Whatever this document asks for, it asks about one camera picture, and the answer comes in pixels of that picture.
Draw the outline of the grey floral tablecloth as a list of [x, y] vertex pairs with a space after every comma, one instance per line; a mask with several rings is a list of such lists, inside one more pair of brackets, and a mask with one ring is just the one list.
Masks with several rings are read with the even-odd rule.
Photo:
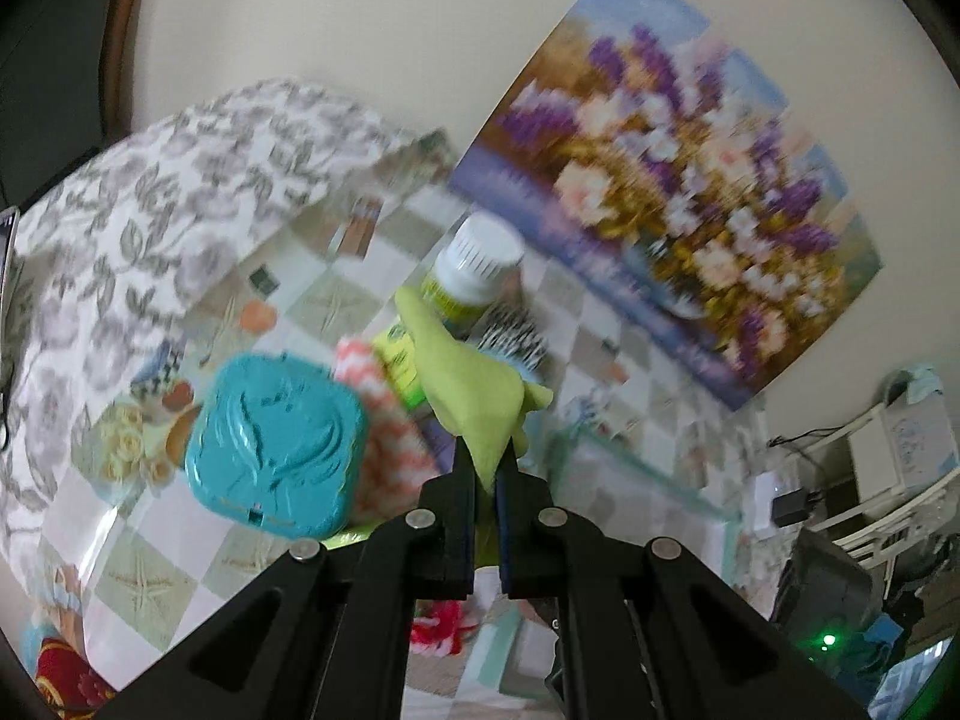
[[265, 80], [124, 138], [21, 216], [2, 452], [14, 580], [73, 445], [149, 351], [272, 232], [415, 138], [345, 94]]

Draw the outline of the green paper packet box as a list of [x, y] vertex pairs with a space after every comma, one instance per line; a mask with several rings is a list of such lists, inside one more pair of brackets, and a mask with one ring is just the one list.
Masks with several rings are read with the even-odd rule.
[[409, 411], [420, 408], [427, 401], [427, 395], [416, 372], [415, 344], [407, 328], [394, 322], [373, 338], [373, 349], [397, 398]]

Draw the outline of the black white leopard scrunchie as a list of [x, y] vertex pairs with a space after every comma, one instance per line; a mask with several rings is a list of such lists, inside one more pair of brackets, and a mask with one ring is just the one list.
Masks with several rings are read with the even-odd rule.
[[480, 320], [470, 341], [483, 355], [514, 367], [524, 380], [544, 382], [540, 372], [547, 354], [544, 335], [522, 305], [494, 305]]

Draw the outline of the red floral fabric item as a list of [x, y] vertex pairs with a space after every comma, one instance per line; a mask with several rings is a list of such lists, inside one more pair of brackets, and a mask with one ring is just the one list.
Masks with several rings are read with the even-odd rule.
[[418, 655], [456, 656], [480, 628], [472, 600], [418, 600], [410, 628], [410, 650]]

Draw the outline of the white shelf rack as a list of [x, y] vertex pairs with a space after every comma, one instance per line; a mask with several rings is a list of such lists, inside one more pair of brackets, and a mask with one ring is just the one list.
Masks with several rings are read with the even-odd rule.
[[848, 450], [856, 502], [811, 525], [867, 571], [896, 560], [952, 520], [958, 507], [958, 444], [946, 397], [879, 403], [811, 445]]

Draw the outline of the teal embossed tin box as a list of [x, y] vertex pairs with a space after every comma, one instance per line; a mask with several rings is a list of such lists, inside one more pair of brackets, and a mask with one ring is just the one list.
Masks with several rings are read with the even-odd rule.
[[368, 438], [359, 396], [295, 356], [244, 353], [213, 379], [185, 449], [203, 507], [286, 539], [347, 525]]

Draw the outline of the pink white chevron sponge cloth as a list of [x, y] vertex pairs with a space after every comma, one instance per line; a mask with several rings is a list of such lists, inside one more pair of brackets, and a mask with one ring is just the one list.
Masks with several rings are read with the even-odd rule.
[[334, 379], [359, 396], [368, 417], [350, 522], [368, 525], [413, 509], [438, 468], [373, 347], [361, 338], [342, 338], [335, 347]]

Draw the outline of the floral vase painting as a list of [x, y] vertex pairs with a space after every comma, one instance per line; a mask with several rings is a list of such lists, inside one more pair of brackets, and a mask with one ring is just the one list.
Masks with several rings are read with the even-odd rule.
[[576, 0], [449, 184], [734, 410], [882, 266], [827, 151], [685, 0]]

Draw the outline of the checkered printed tablecloth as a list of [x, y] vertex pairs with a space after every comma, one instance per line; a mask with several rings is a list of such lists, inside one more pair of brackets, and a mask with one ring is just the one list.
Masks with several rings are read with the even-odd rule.
[[[208, 291], [83, 431], [36, 578], [49, 683], [80, 668], [88, 697], [125, 686], [285, 550], [265, 515], [217, 514], [190, 486], [187, 459], [222, 422], [239, 424], [242, 455], [256, 458], [262, 426], [218, 383], [245, 359], [308, 367], [278, 387], [277, 433], [327, 466], [331, 548], [407, 512], [451, 468], [454, 442], [420, 394], [392, 305], [466, 217], [446, 187], [451, 163], [436, 133], [303, 211]], [[745, 500], [763, 411], [727, 410], [644, 328], [537, 254], [470, 339], [555, 395], [526, 419], [523, 470], [609, 535], [680, 539], [771, 611], [784, 559], [748, 531]]]

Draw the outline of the white capped supplement bottle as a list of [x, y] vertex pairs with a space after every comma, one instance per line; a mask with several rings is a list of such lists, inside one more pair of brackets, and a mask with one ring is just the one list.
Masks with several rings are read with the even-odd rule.
[[524, 257], [523, 238], [500, 218], [467, 216], [434, 259], [421, 297], [455, 337], [463, 337], [500, 299]]

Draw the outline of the clear green rimmed tray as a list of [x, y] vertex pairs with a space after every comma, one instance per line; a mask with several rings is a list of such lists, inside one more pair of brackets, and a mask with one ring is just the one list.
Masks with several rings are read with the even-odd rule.
[[547, 473], [556, 504], [613, 538], [644, 544], [670, 536], [689, 550], [706, 551], [739, 529], [735, 515], [583, 426], [553, 434]]

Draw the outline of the black power adapter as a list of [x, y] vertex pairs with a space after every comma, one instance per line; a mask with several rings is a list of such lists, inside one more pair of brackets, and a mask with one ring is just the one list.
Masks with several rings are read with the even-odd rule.
[[805, 522], [811, 515], [811, 493], [799, 488], [790, 493], [780, 494], [771, 500], [771, 522], [776, 528], [791, 527]]

